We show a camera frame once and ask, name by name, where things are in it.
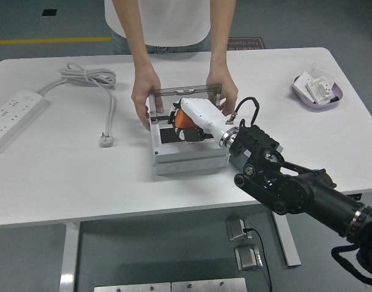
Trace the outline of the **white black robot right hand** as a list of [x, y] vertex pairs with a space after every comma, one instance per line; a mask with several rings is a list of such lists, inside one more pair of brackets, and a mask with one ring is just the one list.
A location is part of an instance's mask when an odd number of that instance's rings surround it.
[[238, 127], [228, 125], [226, 117], [208, 99], [182, 98], [171, 108], [168, 124], [182, 141], [197, 142], [213, 137], [220, 147], [228, 147]]

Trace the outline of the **person's right hand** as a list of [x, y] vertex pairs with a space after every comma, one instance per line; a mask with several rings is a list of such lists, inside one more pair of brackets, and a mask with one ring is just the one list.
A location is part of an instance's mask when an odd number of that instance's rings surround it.
[[151, 92], [160, 87], [159, 76], [152, 66], [136, 68], [131, 98], [136, 114], [147, 131], [150, 131], [150, 122], [146, 101]]

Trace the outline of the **person's left hand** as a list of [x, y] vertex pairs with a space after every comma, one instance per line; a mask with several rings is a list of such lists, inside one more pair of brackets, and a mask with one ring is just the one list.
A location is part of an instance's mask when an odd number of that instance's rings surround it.
[[206, 83], [208, 85], [221, 84], [221, 99], [220, 110], [224, 116], [231, 115], [236, 106], [238, 88], [235, 85], [228, 69], [213, 69], [210, 70]]

